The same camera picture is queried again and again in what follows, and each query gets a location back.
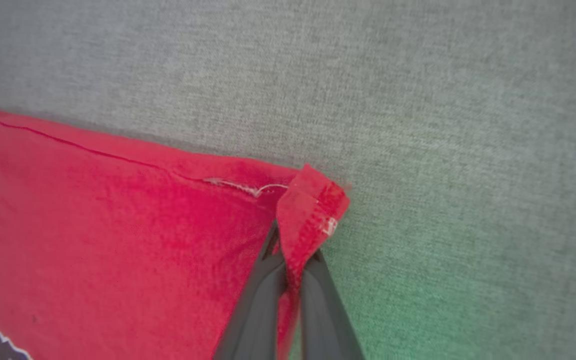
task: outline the stitching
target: stitching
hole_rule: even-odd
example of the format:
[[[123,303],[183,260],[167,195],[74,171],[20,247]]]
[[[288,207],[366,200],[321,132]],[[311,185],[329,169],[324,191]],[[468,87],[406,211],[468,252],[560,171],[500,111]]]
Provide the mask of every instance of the stitching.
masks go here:
[[[82,146],[78,143],[74,143],[72,141],[68,141],[66,139],[62,139],[61,137],[57,137],[57,136],[52,136],[50,134],[46,134],[45,132],[41,132],[39,130],[35,130],[32,129],[30,127],[26,127],[26,126],[16,126],[16,125],[9,125],[8,123],[4,123],[2,121],[0,121],[0,125],[6,127],[6,128],[13,128],[13,129],[19,129],[19,130],[26,130],[27,132],[32,132],[35,133],[37,135],[40,135],[42,137],[47,137],[49,139],[53,139],[53,141],[57,141],[57,142],[61,142],[63,144],[66,145],[70,145],[70,146],[74,146],[75,148],[79,148],[81,150],[87,151],[89,153],[93,153],[96,155],[101,155],[103,157],[109,157],[109,158],[114,158],[117,160],[123,160],[124,162],[129,162],[129,163],[133,163],[133,164],[138,164],[140,166],[146,166],[146,167],[150,167],[152,169],[157,169],[160,171],[163,171],[171,176],[174,176],[176,178],[179,178],[181,180],[186,180],[188,182],[194,182],[194,183],[210,183],[213,185],[217,185],[217,186],[221,186],[221,185],[227,185],[229,187],[232,187],[234,189],[239,189],[240,191],[246,192],[250,195],[253,196],[253,198],[259,198],[259,196],[261,196],[261,194],[263,193],[263,191],[265,191],[266,189],[272,188],[272,187],[280,187],[280,188],[284,188],[284,189],[288,189],[288,186],[283,185],[283,184],[267,184],[264,185],[262,187],[259,188],[255,188],[255,187],[251,187],[245,184],[236,184],[235,182],[230,182],[230,181],[226,181],[226,180],[222,180],[221,178],[204,178],[204,179],[199,179],[199,178],[192,178],[192,177],[187,177],[187,176],[183,176],[179,173],[176,173],[174,171],[171,171],[167,168],[163,168],[161,166],[157,166],[155,164],[149,164],[148,162],[142,162],[142,161],[137,161],[137,160],[133,160],[133,159],[129,159],[127,157],[123,157],[123,156],[119,156],[119,155],[114,155],[112,153],[107,153],[107,152],[103,152],[103,151],[99,151],[99,150],[94,150],[92,148],[87,148],[86,146]]]
[[[288,186],[283,185],[283,184],[267,184],[267,185],[263,185],[262,187],[256,188],[256,187],[248,186],[246,184],[237,184],[235,182],[221,180],[221,178],[215,178],[215,177],[204,178],[203,181],[206,183],[217,185],[217,186],[226,185],[226,186],[232,187],[234,189],[239,189],[240,191],[243,191],[243,192],[246,192],[246,193],[252,195],[254,198],[259,198],[259,196],[263,193],[263,191],[265,191],[266,189],[272,188],[272,187],[288,189]]]

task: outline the red fabric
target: red fabric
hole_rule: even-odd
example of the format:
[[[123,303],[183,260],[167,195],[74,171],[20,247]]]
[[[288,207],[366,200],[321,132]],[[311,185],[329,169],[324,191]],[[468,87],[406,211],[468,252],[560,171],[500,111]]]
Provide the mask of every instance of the red fabric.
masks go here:
[[[304,263],[347,207],[309,166],[0,112],[0,332],[37,360],[210,358],[276,217],[286,355]]]

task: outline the white thread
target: white thread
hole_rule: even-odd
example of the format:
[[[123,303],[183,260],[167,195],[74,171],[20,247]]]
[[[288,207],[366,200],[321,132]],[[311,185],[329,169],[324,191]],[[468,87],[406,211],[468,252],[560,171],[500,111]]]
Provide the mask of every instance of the white thread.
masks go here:
[[[337,224],[338,224],[338,221],[337,221],[336,219],[334,219],[334,218],[328,218],[328,221],[327,221],[327,224],[326,224],[327,227],[326,227],[326,225],[323,225],[323,226],[321,227],[321,230],[323,231],[324,234],[326,234],[326,235],[328,235],[329,237],[331,237],[331,236],[334,234],[334,232],[335,232],[335,230],[336,230],[336,228],[337,228]]]
[[[204,178],[204,182],[207,182],[207,183],[210,183],[213,185],[228,185],[229,187],[233,187],[235,189],[239,189],[240,191],[247,192],[250,195],[254,196],[255,198],[259,198],[261,193],[265,189],[268,189],[268,188],[279,187],[279,188],[288,189],[288,186],[283,185],[283,184],[268,184],[268,185],[263,185],[262,187],[259,187],[257,189],[255,187],[250,187],[250,186],[247,186],[244,184],[236,184],[235,182],[224,181],[224,180],[221,180],[220,178],[215,178],[215,177]]]

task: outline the gray upholstery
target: gray upholstery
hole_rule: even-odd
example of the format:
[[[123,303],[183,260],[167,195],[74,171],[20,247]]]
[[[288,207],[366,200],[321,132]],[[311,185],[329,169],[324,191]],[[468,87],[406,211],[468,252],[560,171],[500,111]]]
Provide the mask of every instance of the gray upholstery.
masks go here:
[[[352,184],[370,359],[576,359],[576,1],[0,0],[0,109]]]

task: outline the t-shirt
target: t-shirt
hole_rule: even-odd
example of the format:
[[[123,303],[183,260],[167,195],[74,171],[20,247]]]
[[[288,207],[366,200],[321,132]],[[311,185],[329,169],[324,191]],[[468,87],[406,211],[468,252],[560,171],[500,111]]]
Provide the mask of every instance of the t-shirt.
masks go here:
[[[274,219],[288,353],[306,260],[349,200],[306,165],[0,111],[0,359],[207,359]]]

